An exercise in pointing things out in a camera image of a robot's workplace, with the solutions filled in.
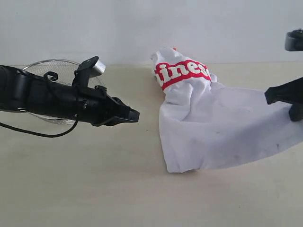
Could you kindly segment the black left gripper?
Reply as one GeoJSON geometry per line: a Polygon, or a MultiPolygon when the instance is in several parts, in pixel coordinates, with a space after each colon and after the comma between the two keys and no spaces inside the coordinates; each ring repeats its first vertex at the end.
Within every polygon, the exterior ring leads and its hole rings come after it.
{"type": "Polygon", "coordinates": [[[75,103],[73,119],[99,127],[121,123],[136,123],[140,113],[125,105],[119,98],[107,94],[103,86],[98,88],[74,86],[75,103]]]}

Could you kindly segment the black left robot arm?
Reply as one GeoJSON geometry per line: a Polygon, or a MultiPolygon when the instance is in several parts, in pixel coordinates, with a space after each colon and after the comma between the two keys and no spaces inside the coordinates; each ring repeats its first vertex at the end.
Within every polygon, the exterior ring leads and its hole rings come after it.
{"type": "Polygon", "coordinates": [[[0,109],[30,112],[93,126],[115,126],[139,121],[139,112],[98,88],[68,86],[25,70],[0,67],[0,109]]]}

